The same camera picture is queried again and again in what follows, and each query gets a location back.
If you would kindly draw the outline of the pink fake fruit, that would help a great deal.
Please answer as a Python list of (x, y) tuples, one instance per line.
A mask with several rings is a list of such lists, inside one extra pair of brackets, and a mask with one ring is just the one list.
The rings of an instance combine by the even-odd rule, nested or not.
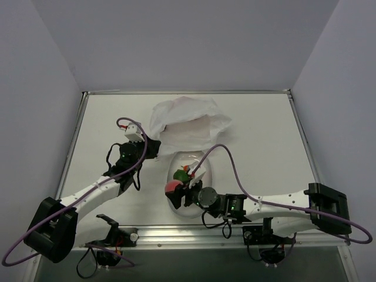
[(173, 193), (178, 187), (182, 186), (183, 183), (180, 180), (172, 180), (166, 183), (164, 187), (165, 193)]

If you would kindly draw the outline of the green fake lime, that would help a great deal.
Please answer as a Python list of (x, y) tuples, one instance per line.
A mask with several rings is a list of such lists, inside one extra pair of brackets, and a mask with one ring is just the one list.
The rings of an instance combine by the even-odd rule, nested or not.
[(185, 170), (176, 170), (173, 174), (173, 180), (178, 180), (182, 183), (187, 183), (190, 181), (190, 176), (187, 174)]

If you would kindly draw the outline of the white plastic bag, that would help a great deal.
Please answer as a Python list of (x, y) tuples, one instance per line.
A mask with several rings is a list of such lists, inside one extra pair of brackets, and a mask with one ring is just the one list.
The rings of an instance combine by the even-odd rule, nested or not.
[(212, 99), (182, 96), (158, 103), (152, 110), (149, 136), (161, 142), (159, 157), (178, 152), (204, 151), (231, 125)]

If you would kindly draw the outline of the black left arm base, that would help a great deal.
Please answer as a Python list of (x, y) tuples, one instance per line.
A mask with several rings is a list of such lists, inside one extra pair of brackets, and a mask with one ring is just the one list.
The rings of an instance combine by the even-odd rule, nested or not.
[(100, 240), (90, 241), (90, 245), (95, 263), (106, 269), (110, 268), (131, 268), (136, 264), (125, 257), (122, 247), (136, 247), (139, 238), (138, 229), (135, 227), (120, 228), (120, 224), (104, 214), (96, 215), (97, 219), (104, 221), (109, 227), (106, 237)]

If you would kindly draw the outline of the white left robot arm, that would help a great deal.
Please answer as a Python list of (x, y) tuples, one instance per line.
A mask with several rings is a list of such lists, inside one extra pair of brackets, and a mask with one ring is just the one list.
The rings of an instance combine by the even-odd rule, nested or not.
[(145, 159), (157, 157), (161, 142), (126, 142), (119, 145), (119, 159), (88, 187), (61, 199), (44, 199), (34, 215), (23, 242), (53, 263), (74, 248), (76, 229), (88, 213), (122, 195), (134, 182)]

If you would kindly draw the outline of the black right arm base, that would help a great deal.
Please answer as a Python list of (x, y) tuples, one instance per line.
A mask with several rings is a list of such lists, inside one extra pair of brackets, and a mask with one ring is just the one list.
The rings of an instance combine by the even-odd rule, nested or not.
[(243, 241), (252, 261), (277, 268), (291, 254), (297, 233), (292, 237), (277, 236), (271, 228), (271, 220), (266, 218), (262, 225), (243, 226)]

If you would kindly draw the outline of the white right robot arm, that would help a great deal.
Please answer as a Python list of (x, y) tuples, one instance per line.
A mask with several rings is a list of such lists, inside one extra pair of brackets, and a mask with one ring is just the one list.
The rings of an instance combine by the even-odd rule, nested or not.
[(335, 236), (351, 233), (346, 195), (320, 183), (310, 183), (307, 189), (290, 194), (247, 197), (218, 194), (212, 187), (203, 187), (202, 182), (190, 186), (172, 180), (164, 192), (176, 210), (194, 204), (230, 224), (270, 219), (261, 227), (262, 238), (270, 243), (312, 229)]

